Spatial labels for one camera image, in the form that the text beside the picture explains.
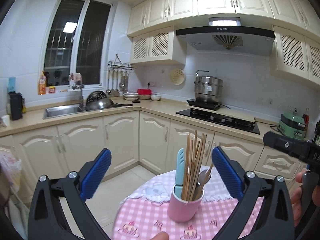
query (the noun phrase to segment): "plastic bag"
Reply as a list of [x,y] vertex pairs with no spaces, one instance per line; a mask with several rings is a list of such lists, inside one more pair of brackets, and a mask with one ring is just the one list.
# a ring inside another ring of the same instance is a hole
[[10,152],[0,150],[0,165],[10,183],[11,190],[17,193],[20,188],[21,160],[17,160]]

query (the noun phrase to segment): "window frame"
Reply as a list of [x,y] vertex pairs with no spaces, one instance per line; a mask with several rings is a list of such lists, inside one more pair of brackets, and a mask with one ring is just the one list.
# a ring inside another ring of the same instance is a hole
[[[57,0],[57,3],[55,4],[54,10],[52,11],[50,21],[47,26],[46,36],[44,37],[44,42],[43,42],[43,46],[42,46],[43,48],[42,48],[42,56],[40,59],[40,65],[39,65],[39,76],[40,76],[41,71],[44,70],[45,53],[46,53],[46,49],[47,49],[49,34],[50,34],[50,30],[52,27],[54,17],[58,11],[58,8],[59,8],[61,1],[62,0]],[[76,32],[75,32],[75,40],[72,45],[71,59],[70,59],[70,73],[76,72],[76,63],[77,63],[77,55],[78,55],[81,30],[82,30],[82,27],[84,24],[84,18],[87,13],[89,3],[91,0],[82,0],[82,1],[84,1],[84,5],[81,9],[81,13],[80,13],[80,16],[78,19],[78,25],[77,25]],[[102,54],[101,54],[101,60],[100,60],[100,84],[84,85],[83,90],[93,90],[93,89],[96,90],[96,89],[105,88],[105,86],[106,86],[106,77],[105,77],[104,73],[107,69],[106,63],[108,62],[108,52],[109,52],[109,42],[110,42],[110,37],[111,37],[111,29],[112,29],[112,25],[113,25],[115,13],[116,13],[116,7],[117,7],[117,3],[116,3],[116,6],[114,6],[114,0],[92,0],[92,1],[96,1],[96,2],[110,5],[111,8],[109,11],[108,20],[107,20],[107,24],[106,24],[106,28],[105,28],[105,33],[104,33],[104,39],[102,42]],[[58,90],[67,89],[68,91],[75,91],[75,90],[72,90],[69,87],[69,85],[59,85],[59,86],[56,86],[56,89],[58,89]]]

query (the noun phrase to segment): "cutting board on stove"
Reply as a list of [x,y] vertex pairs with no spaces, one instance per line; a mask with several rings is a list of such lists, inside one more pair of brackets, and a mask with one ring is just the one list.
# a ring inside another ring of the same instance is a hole
[[253,115],[246,114],[241,111],[229,109],[229,108],[226,108],[223,106],[220,107],[218,110],[211,110],[211,109],[201,108],[201,107],[197,107],[197,106],[190,106],[190,105],[185,105],[185,106],[193,108],[193,109],[198,109],[198,110],[210,112],[210,113],[221,114],[221,115],[225,115],[225,116],[229,116],[229,117],[233,117],[233,118],[238,118],[238,119],[248,121],[248,122],[255,122]]

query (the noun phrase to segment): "pot handle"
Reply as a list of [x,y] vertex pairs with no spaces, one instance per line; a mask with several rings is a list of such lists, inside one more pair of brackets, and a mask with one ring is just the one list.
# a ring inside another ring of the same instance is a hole
[[119,107],[133,106],[133,104],[118,104],[118,103],[115,103],[115,105]]
[[199,75],[198,75],[198,72],[199,72],[199,71],[201,71],[201,72],[209,72],[209,70],[197,70],[197,71],[196,71],[196,75],[197,75],[197,76],[199,76]]

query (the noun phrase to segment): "person's hand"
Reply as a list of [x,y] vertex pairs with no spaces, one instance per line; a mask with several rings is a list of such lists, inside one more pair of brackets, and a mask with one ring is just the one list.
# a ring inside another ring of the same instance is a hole
[[[302,183],[302,176],[305,171],[302,171],[297,174],[296,182]],[[298,187],[291,195],[291,204],[293,210],[293,219],[294,219],[294,226],[296,227],[302,217],[302,208],[301,208],[301,196],[302,196],[302,189]],[[312,200],[316,206],[320,207],[320,186],[316,186],[312,193]]]
[[169,240],[169,235],[166,232],[160,232],[150,240]]

